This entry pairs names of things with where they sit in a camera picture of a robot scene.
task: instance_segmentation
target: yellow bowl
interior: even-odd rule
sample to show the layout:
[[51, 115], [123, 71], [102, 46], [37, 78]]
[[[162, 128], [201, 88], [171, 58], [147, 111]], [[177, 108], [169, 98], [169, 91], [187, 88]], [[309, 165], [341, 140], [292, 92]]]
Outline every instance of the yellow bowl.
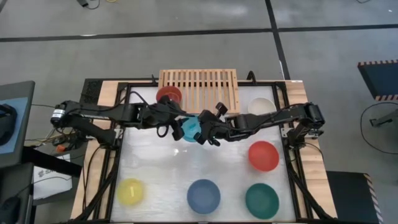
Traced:
[[116, 196], [122, 205], [135, 205], [142, 200], [144, 188], [142, 182], [129, 178], [120, 182]]

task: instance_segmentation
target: red bowl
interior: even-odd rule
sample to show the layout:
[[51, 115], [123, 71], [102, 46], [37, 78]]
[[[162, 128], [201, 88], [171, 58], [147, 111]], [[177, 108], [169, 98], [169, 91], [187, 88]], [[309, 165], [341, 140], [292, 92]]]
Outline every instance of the red bowl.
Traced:
[[175, 86], [165, 86], [161, 88], [157, 93], [156, 93], [156, 101], [159, 101], [160, 98], [164, 95], [169, 96], [169, 98], [172, 101], [175, 101], [177, 103], [181, 102], [182, 99], [182, 93], [181, 91], [175, 87]]
[[279, 154], [271, 143], [258, 141], [249, 148], [249, 162], [259, 171], [271, 171], [278, 166]]

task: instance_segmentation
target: black metal frame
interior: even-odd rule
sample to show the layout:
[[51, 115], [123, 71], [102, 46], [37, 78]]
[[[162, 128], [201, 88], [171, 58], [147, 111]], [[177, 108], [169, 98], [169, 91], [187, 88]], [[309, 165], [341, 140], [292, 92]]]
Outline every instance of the black metal frame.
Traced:
[[[132, 78], [129, 79], [130, 81], [137, 81], [137, 80], [147, 80], [147, 81], [152, 81], [152, 82], [148, 82], [148, 83], [126, 83], [126, 82], [121, 82], [118, 85], [118, 92], [116, 94], [116, 99], [115, 102], [118, 102], [121, 99], [121, 93], [123, 91], [126, 92], [126, 99], [125, 102], [128, 102], [130, 99], [130, 94], [128, 94], [131, 91], [131, 88], [134, 87], [157, 87], [158, 83], [157, 80], [158, 78], [154, 78], [154, 76], [152, 76], [152, 78]], [[282, 98], [284, 100], [284, 105], [288, 106], [289, 105], [289, 99], [287, 96], [287, 89], [286, 89], [286, 85], [285, 82], [259, 82], [256, 80], [256, 77], [254, 75], [254, 73], [252, 71], [249, 72], [249, 75], [247, 77], [247, 80], [251, 80], [251, 82], [239, 82], [238, 81], [238, 86], [270, 86], [272, 88], [272, 92], [274, 95], [274, 101], [275, 101], [275, 107], [277, 108], [277, 110], [280, 109], [280, 103], [279, 103], [279, 94], [278, 94], [278, 89], [281, 90], [282, 92]], [[285, 144], [283, 144], [283, 150], [284, 150], [284, 156], [285, 156], [285, 163], [288, 164], [290, 163], [290, 154], [289, 154], [289, 147], [287, 147]], [[301, 161], [301, 157], [300, 157], [300, 153], [298, 151], [294, 151], [295, 153], [295, 163], [296, 166], [298, 168], [298, 175], [300, 177], [300, 180], [303, 182], [303, 184], [307, 187], [306, 183], [305, 183], [305, 176], [304, 176], [304, 171], [303, 171], [303, 165], [302, 165], [302, 161]], [[120, 154], [121, 154], [121, 148], [116, 150], [116, 155], [114, 157], [114, 162], [119, 162], [120, 161]], [[103, 168], [101, 171], [101, 177], [100, 177], [100, 182], [99, 185], [101, 185], [105, 178], [106, 178], [106, 173], [109, 167], [109, 158], [110, 158], [110, 151], [106, 151], [105, 157], [104, 157], [104, 164], [103, 164]], [[114, 193], [115, 193], [115, 188], [116, 188], [116, 181], [117, 178], [115, 178], [111, 185], [109, 186], [109, 196], [108, 196], [108, 203], [106, 205], [106, 213], [105, 213], [105, 219], [109, 220], [111, 218], [111, 212], [112, 212], [112, 206], [113, 206], [113, 198], [114, 198]], [[292, 194], [292, 203], [294, 206], [294, 213], [296, 216], [296, 220], [301, 218], [301, 214], [300, 214], [300, 208], [299, 208], [299, 201], [297, 198], [297, 192], [296, 192], [296, 188], [295, 188], [295, 183], [293, 181], [293, 179], [291, 177], [289, 177], [289, 187], [290, 187], [290, 193]], [[309, 203], [307, 201], [307, 199], [304, 199], [305, 202], [305, 210], [307, 213], [307, 217], [309, 218], [313, 218], [312, 215], [312, 209], [309, 206]], [[101, 206], [101, 202], [98, 203], [98, 205], [96, 206], [95, 210], [94, 210], [94, 215], [93, 215], [93, 219], [98, 219], [99, 218], [99, 214], [100, 214], [100, 206]]]

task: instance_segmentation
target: floor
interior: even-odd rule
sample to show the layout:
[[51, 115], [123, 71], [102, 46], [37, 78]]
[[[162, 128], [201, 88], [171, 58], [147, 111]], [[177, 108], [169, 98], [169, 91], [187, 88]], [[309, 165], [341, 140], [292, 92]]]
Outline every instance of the floor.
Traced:
[[[34, 103], [55, 105], [78, 101], [86, 78], [141, 78], [160, 69], [235, 68], [239, 78], [252, 70], [258, 79], [303, 80], [326, 119], [320, 138], [326, 169], [368, 173], [384, 222], [398, 219], [398, 156], [361, 138], [359, 118], [375, 101], [356, 68], [398, 58], [398, 26], [385, 26], [397, 23], [397, 1], [266, 0], [271, 19], [261, 0], [100, 1], [88, 10], [74, 0], [0, 0], [0, 84], [34, 80]], [[393, 108], [366, 113], [364, 133], [398, 152], [395, 123], [374, 129], [366, 122]], [[51, 114], [33, 107], [27, 138], [45, 136]], [[72, 205], [73, 198], [38, 206], [36, 223], [67, 220]]]

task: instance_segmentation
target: wooden rack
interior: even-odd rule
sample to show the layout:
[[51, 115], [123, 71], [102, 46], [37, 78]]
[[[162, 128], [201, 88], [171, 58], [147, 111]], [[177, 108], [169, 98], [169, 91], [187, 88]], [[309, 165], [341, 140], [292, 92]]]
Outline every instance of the wooden rack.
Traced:
[[216, 112], [218, 102], [224, 103], [229, 114], [239, 113], [235, 69], [161, 70], [159, 89], [168, 85], [181, 91], [181, 107], [188, 113]]

